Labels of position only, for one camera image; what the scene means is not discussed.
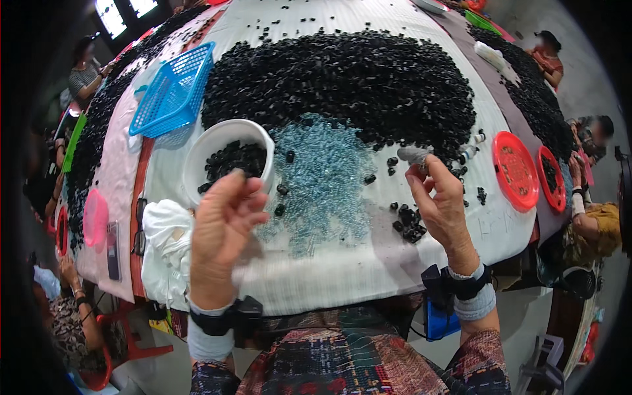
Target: smartphone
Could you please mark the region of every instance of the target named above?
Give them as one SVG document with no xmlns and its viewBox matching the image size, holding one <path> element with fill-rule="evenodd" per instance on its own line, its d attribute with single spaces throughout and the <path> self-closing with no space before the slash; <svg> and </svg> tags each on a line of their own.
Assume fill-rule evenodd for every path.
<svg viewBox="0 0 632 395">
<path fill-rule="evenodd" d="M 121 266 L 119 264 L 119 224 L 118 221 L 107 224 L 107 273 L 110 280 L 121 280 Z"/>
</svg>

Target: pink plastic bowl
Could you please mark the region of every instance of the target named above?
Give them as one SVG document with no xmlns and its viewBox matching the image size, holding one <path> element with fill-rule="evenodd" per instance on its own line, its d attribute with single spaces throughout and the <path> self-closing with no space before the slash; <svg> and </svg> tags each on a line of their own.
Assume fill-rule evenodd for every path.
<svg viewBox="0 0 632 395">
<path fill-rule="evenodd" d="M 88 247 L 105 241 L 108 219 L 107 202 L 98 190 L 93 189 L 83 207 L 83 239 Z"/>
</svg>

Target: window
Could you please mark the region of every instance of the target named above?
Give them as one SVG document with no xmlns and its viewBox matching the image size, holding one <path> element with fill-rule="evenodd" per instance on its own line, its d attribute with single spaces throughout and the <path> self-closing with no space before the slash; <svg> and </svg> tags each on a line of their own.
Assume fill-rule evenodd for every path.
<svg viewBox="0 0 632 395">
<path fill-rule="evenodd" d="M 137 18 L 140 18 L 158 5 L 155 0 L 130 0 L 130 3 L 134 11 L 136 11 Z"/>
<path fill-rule="evenodd" d="M 101 18 L 101 22 L 106 27 L 110 37 L 115 39 L 119 34 L 123 33 L 127 26 L 123 22 L 123 18 L 116 7 L 113 0 L 96 0 L 94 5 L 97 14 Z"/>
</svg>

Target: white bowl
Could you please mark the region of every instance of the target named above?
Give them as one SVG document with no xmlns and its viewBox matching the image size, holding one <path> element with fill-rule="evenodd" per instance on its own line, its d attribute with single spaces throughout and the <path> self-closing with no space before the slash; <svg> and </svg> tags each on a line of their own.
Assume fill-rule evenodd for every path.
<svg viewBox="0 0 632 395">
<path fill-rule="evenodd" d="M 182 185 L 195 207 L 202 199 L 197 188 L 208 182 L 208 172 L 204 170 L 206 160 L 235 140 L 239 140 L 242 145 L 257 143 L 265 148 L 265 167 L 261 174 L 261 180 L 264 182 L 262 191 L 270 192 L 274 181 L 274 142 L 259 124 L 247 119 L 229 119 L 211 126 L 202 133 L 186 155 Z"/>
<path fill-rule="evenodd" d="M 411 0 L 419 8 L 423 8 L 426 11 L 430 11 L 435 14 L 443 14 L 447 11 L 445 4 L 442 4 L 435 0 Z"/>
</svg>

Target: concrete floor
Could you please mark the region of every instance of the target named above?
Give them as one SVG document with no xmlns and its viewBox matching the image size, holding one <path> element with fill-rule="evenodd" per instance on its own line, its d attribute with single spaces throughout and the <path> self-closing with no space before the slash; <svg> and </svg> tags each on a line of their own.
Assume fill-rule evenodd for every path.
<svg viewBox="0 0 632 395">
<path fill-rule="evenodd" d="M 562 43 L 560 58 L 564 63 L 565 73 L 558 98 L 564 115 L 577 117 L 607 114 L 615 125 L 615 136 L 609 147 L 608 156 L 593 168 L 596 187 L 591 189 L 591 194 L 596 202 L 616 200 L 620 168 L 612 153 L 615 145 L 620 145 L 623 152 L 629 152 L 626 127 L 607 73 L 581 28 L 556 0 L 489 0 L 486 11 L 510 33 L 520 31 L 524 35 L 524 41 L 516 42 L 519 46 L 532 47 L 535 42 L 532 33 L 543 29 L 551 30 Z M 24 256 L 26 257 L 29 251 L 36 250 L 40 259 L 45 262 L 44 266 L 55 271 L 56 262 L 52 254 L 51 240 L 41 227 L 34 223 L 26 202 L 21 210 L 24 218 L 21 230 L 22 240 L 25 240 L 22 246 Z M 598 305 L 605 307 L 606 311 L 597 341 L 597 354 L 612 327 L 627 270 L 628 261 L 620 252 L 605 262 L 602 271 L 605 286 L 599 295 Z M 551 296 L 540 288 L 497 295 L 504 355 L 514 388 L 518 383 L 520 365 L 532 354 L 535 336 L 546 330 Z M 148 339 L 147 345 L 173 344 L 174 352 L 152 360 L 126 363 L 115 370 L 112 381 L 118 387 L 126 387 L 123 391 L 125 394 L 188 394 L 191 370 L 187 345 L 174 336 L 150 329 L 143 320 L 142 316 L 137 317 L 136 326 L 140 329 L 141 336 Z M 420 339 L 415 334 L 411 334 L 410 337 L 411 344 L 417 351 L 441 367 L 447 365 L 457 350 L 458 339 L 458 333 L 432 343 Z M 237 373 L 240 377 L 256 355 L 256 351 L 234 351 Z M 567 394 L 572 394 L 578 388 L 590 368 L 591 366 L 588 366 L 573 372 L 567 383 Z"/>
</svg>

